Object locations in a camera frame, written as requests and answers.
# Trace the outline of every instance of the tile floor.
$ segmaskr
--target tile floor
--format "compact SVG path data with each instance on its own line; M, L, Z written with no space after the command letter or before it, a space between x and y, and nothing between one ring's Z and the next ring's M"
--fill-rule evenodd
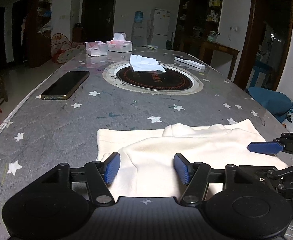
M56 71L62 64L49 60L38 68L16 66L4 74L5 89L8 94L8 102L0 106L0 123L11 113L11 111L30 93L38 84Z

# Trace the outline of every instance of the glass jar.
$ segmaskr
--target glass jar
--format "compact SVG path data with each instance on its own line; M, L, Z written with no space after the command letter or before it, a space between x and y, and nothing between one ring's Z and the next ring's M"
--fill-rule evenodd
M210 31L210 34L208 35L207 40L212 41L212 42L214 42L214 40L216 40L215 31Z

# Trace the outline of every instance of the tissue box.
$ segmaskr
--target tissue box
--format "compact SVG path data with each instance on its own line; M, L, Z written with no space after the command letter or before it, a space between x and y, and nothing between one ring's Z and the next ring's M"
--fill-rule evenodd
M116 52L132 51L132 42L125 40L125 33L114 33L113 40L107 41L107 49Z
M87 41L84 44L86 53L90 56L107 55L107 45L102 41Z

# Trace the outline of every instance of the white napkin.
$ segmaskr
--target white napkin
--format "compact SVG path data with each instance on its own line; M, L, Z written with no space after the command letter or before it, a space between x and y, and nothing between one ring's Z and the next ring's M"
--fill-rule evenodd
M159 64L155 58L142 57L140 55L131 55L130 64L133 71L156 71L165 72L165 69Z
M125 41L125 33L114 33L114 41Z
M248 119L226 126L175 124L164 130L99 129L97 159L104 161L112 152L120 153L120 169L109 187L115 200L119 196L179 198L185 187L173 167L175 153L216 169L224 169L226 164L275 166L279 170L287 167L276 156L249 152L246 147L252 141L264 139ZM221 190L221 184L210 184L207 197Z

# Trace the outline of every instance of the screw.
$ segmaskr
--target screw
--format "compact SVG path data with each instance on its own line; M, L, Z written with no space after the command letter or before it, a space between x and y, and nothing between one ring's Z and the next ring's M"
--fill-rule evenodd
M109 197L109 196L106 196L106 195L101 195L101 196L98 196L98 197L96 198L96 201L99 202L99 203L101 203L101 204L107 204L107 203L109 203L111 200L112 200L112 198Z
M189 196L183 197L183 201L188 204L194 204L199 201L199 198L196 196L189 195Z

